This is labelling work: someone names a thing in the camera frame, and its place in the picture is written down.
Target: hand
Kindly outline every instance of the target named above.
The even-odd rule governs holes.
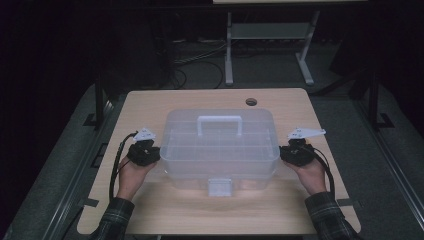
[[[285,161],[283,162],[297,173],[300,182],[310,195],[327,191],[325,187],[324,167],[318,160],[314,159],[311,163],[302,167],[295,166]]]
[[[116,197],[131,201],[143,185],[147,173],[156,166],[156,162],[145,167],[138,166],[124,157],[119,163],[119,190]]]

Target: flannel shirt sleeve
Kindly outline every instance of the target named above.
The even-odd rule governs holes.
[[[305,200],[305,204],[320,239],[361,239],[345,220],[331,193],[314,194]]]
[[[109,203],[100,220],[99,227],[94,231],[90,240],[121,240],[125,238],[125,230],[134,210],[131,201],[114,198]]]

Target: clear plastic box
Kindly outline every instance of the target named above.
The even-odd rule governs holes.
[[[175,187],[231,196],[263,189],[280,157],[265,109],[179,109],[168,114],[160,155]]]

